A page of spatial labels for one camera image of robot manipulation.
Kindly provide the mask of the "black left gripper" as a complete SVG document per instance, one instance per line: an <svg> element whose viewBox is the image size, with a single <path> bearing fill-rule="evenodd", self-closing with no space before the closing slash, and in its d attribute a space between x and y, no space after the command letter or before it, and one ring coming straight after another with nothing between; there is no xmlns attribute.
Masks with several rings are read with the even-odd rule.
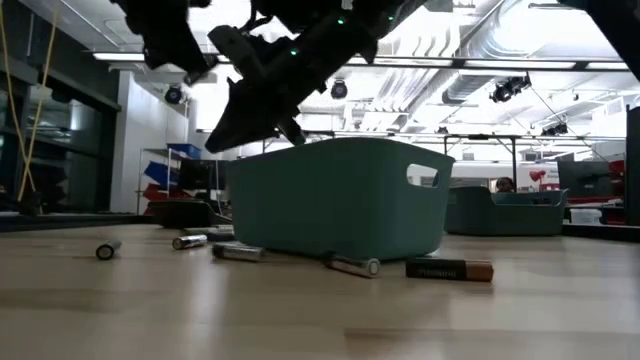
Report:
<svg viewBox="0 0 640 360"><path fill-rule="evenodd" d="M150 69L173 64L194 85L218 65L215 54L203 54L188 24L191 8L206 8L211 0L109 0L125 14L129 30L143 40L144 62Z"/></svg>

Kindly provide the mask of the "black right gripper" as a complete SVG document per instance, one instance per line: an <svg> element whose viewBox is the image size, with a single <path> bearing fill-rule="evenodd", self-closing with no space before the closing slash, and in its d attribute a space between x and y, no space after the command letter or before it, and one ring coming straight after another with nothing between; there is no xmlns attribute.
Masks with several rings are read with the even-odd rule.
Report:
<svg viewBox="0 0 640 360"><path fill-rule="evenodd" d="M258 58L247 36L229 25L209 40L242 76L260 80L229 83L229 99L205 142L219 153L283 136L294 146L306 142L295 118L299 105L352 57L373 63L378 42L407 20L426 0L251 0L254 11L277 19L295 35L270 44Z"/></svg>

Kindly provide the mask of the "dark cylindrical battery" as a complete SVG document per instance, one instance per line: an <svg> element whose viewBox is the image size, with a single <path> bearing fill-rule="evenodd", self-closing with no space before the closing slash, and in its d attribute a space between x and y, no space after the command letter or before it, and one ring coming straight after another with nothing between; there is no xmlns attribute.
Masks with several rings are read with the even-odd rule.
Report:
<svg viewBox="0 0 640 360"><path fill-rule="evenodd" d="M235 240L234 231L229 227L185 228L181 230L181 235L204 235L209 242L228 242Z"/></svg>

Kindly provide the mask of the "black and copper battery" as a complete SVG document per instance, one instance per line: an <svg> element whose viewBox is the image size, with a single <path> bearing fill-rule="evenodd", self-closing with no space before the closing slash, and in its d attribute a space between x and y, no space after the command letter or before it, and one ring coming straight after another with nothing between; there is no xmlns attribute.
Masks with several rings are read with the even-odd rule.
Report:
<svg viewBox="0 0 640 360"><path fill-rule="evenodd" d="M405 262L408 278L491 282L494 268L487 261L419 257Z"/></svg>

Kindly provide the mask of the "dark teal plastic bin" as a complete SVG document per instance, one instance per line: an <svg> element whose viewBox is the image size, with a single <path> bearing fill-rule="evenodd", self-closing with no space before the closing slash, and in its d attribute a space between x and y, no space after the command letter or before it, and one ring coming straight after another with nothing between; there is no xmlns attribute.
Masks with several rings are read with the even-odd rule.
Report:
<svg viewBox="0 0 640 360"><path fill-rule="evenodd" d="M481 186L449 190L444 229L466 236L554 236L562 231L568 190L491 193Z"/></svg>

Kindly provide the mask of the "blue storage bin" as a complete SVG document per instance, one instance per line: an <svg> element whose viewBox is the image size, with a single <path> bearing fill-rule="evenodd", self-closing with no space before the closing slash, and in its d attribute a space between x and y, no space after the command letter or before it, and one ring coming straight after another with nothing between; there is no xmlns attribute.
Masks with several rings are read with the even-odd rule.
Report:
<svg viewBox="0 0 640 360"><path fill-rule="evenodd" d="M172 154L182 158L200 159L202 154L199 147L189 143L168 143L167 148Z"/></svg>
<svg viewBox="0 0 640 360"><path fill-rule="evenodd" d="M163 163L150 161L144 170L144 174L164 189L178 185L179 169L169 167Z"/></svg>

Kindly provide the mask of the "white ceiling light strip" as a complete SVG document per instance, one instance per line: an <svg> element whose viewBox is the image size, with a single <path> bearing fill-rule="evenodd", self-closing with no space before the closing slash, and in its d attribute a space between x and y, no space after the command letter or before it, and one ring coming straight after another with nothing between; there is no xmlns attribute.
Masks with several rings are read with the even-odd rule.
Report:
<svg viewBox="0 0 640 360"><path fill-rule="evenodd" d="M143 62L144 55L142 53L126 53L126 52L94 52L93 57L100 61L107 62Z"/></svg>

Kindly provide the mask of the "black monitor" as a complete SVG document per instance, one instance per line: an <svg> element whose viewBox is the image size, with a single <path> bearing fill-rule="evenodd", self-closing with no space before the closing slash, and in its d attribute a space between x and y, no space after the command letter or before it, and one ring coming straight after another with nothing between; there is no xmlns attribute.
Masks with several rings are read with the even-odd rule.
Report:
<svg viewBox="0 0 640 360"><path fill-rule="evenodd" d="M178 186L183 190L224 190L228 164L226 160L183 160Z"/></svg>

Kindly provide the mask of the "grey metal shelf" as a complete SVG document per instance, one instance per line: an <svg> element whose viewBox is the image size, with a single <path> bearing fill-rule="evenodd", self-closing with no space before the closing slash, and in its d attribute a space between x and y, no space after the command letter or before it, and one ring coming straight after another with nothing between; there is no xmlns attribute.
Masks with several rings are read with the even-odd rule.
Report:
<svg viewBox="0 0 640 360"><path fill-rule="evenodd" d="M160 159L164 160L164 164L167 167L166 171L166 181L165 181L165 191L169 193L171 186L171 164L172 164L172 150L165 146L164 148L141 148L139 150L139 159L138 159L138 174L137 174L137 189L135 191L136 194L136 214L141 215L141 200L143 195L142 189L142 177L144 173L143 161L145 159L146 154L155 155Z"/></svg>

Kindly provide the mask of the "red storage bin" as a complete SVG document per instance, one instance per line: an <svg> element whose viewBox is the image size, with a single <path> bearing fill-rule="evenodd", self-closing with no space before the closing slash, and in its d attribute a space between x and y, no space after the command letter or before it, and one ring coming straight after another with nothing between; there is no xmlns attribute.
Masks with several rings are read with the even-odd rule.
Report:
<svg viewBox="0 0 640 360"><path fill-rule="evenodd" d="M177 187L166 189L158 184L148 184L142 191L142 196L149 201L192 198L191 194Z"/></svg>

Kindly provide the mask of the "sign with red heart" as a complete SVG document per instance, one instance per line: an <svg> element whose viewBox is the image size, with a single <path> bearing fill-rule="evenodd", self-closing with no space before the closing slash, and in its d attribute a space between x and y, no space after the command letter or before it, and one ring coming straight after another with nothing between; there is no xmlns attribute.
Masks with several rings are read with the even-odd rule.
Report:
<svg viewBox="0 0 640 360"><path fill-rule="evenodd" d="M558 182L547 180L547 172L545 170L532 170L529 172L529 177L537 185L539 192L556 191L560 189Z"/></svg>

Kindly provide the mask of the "white container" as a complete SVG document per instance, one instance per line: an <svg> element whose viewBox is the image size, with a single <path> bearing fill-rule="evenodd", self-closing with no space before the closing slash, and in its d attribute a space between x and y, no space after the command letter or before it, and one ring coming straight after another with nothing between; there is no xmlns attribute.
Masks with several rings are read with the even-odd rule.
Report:
<svg viewBox="0 0 640 360"><path fill-rule="evenodd" d="M592 208L571 208L570 218L574 225L600 225L602 212Z"/></svg>

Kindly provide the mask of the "long ceiling light rail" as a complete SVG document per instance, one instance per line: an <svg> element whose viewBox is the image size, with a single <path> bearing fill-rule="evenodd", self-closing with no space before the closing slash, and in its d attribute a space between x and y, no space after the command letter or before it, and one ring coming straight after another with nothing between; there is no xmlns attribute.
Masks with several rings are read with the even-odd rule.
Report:
<svg viewBox="0 0 640 360"><path fill-rule="evenodd" d="M465 70L509 70L546 72L630 72L621 61L567 59L491 59L380 56L372 62L356 56L345 67L425 68Z"/></svg>

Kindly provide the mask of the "black background station frame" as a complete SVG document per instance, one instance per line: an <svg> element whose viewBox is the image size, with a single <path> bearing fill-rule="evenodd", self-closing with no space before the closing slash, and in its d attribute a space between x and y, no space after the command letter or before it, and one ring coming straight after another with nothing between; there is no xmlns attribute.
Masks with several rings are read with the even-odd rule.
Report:
<svg viewBox="0 0 640 360"><path fill-rule="evenodd" d="M488 141L488 140L497 140L501 143L502 140L509 140L511 145L503 145L507 150L511 153L511 162L512 162L512 180L514 182L514 186L518 185L518 175L517 175L517 159L516 159L516 140L520 139L520 135L496 135L496 134L484 134L484 133L476 133L476 134L445 134L443 137L443 145L444 145L444 154L448 155L448 151L453 148L453 145L449 148L448 143L450 139L459 139L459 140L476 140L476 141Z"/></svg>

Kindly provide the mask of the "black upright post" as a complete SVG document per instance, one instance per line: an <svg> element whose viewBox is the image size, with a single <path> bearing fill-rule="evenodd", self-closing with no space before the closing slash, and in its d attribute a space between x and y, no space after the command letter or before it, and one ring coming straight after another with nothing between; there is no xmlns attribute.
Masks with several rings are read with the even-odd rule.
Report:
<svg viewBox="0 0 640 360"><path fill-rule="evenodd" d="M640 106L627 112L625 158L626 224L640 227Z"/></svg>

